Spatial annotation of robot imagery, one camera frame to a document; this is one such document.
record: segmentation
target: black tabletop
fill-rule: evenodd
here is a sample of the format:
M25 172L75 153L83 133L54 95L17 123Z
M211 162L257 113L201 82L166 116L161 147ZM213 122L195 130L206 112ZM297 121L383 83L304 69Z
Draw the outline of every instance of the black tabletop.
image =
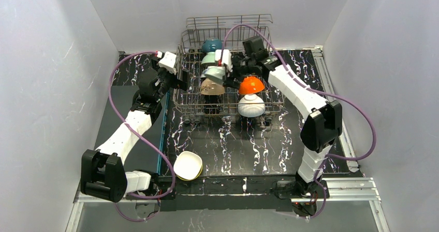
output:
M280 53L306 84L323 90L311 50L285 50ZM149 67L150 60L145 55L127 61L117 72L114 85L136 85L137 74ZM185 125L182 114L171 100L168 100L165 120L162 141L165 154L172 163L183 151L198 154L203 160L203 176L290 175L295 174L302 161L304 145L300 140L300 128L304 120L288 100L270 126L249 121L233 122L227 116L208 117L198 125ZM338 141L331 153L343 155ZM160 171L169 174L164 161ZM349 171L345 161L330 159L325 172Z

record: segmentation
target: black mount bracket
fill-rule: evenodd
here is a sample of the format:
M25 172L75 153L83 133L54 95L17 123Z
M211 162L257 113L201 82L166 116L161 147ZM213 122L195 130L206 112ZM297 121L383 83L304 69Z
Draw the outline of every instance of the black mount bracket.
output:
M81 160L81 192L119 202L125 194L127 180L122 160L115 154L87 150Z
M320 152L332 145L342 134L342 105L337 101L328 102L308 115L300 139L310 150Z

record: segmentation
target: wire dish rack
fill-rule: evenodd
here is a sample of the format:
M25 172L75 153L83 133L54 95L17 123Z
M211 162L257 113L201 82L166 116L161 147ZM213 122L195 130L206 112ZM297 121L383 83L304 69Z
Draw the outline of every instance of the wire dish rack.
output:
M174 90L172 95L175 107L182 113L185 123L200 123L203 117L229 115L233 120L239 117L238 102L243 95L240 95L238 90L225 88L225 94L218 96L200 94L203 81L201 74L204 70L201 66L204 57L204 53L200 52L201 46L207 38L219 38L223 41L230 28L239 23L254 25L255 29L270 40L268 24L273 23L270 14L186 19L187 30L182 33L181 43L177 48L176 65L179 78L182 77L184 70L188 72L188 90ZM256 32L248 27L236 28L227 38L225 48L232 53L243 53L242 42L256 35ZM266 109L261 121L269 123L284 105L284 96L278 89L263 79L260 80L264 83L265 89L257 95L264 101Z

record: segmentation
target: white enclosure wall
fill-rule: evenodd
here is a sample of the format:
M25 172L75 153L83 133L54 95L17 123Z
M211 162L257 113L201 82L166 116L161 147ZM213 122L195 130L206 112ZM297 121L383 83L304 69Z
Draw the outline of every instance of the white enclosure wall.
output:
M117 50L90 0L0 0L0 230L64 231Z
M91 0L119 51L175 51L189 17L270 13L276 47L322 45L346 0Z
M439 0L348 0L324 46L335 91L370 114L360 162L392 231L437 231ZM344 106L357 155L366 122Z

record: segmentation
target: ceramic bowl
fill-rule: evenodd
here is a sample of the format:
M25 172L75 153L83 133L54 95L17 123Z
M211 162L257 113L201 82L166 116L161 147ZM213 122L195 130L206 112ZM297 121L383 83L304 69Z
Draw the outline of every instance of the ceramic bowl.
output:
M239 100L238 113L243 117L258 117L265 113L264 101L255 94L245 95Z
M220 85L223 85L223 76L225 76L225 74L226 69L222 66L212 67L204 73L206 78Z
M201 83L201 95L222 95L226 92L224 86L215 83L210 79L206 79Z
M262 91L264 88L265 86L259 78L249 76L244 78L244 81L242 81L241 85L239 86L239 94L254 94Z
M207 38L201 47L201 51L215 52L216 50L221 49L222 47L223 47L223 43L221 42L221 40L217 38Z
M175 174L182 180L196 179L202 172L203 160L193 152L180 153L174 163Z
M207 67L208 65L216 65L215 63L215 52L208 52L203 60L201 61L202 67Z

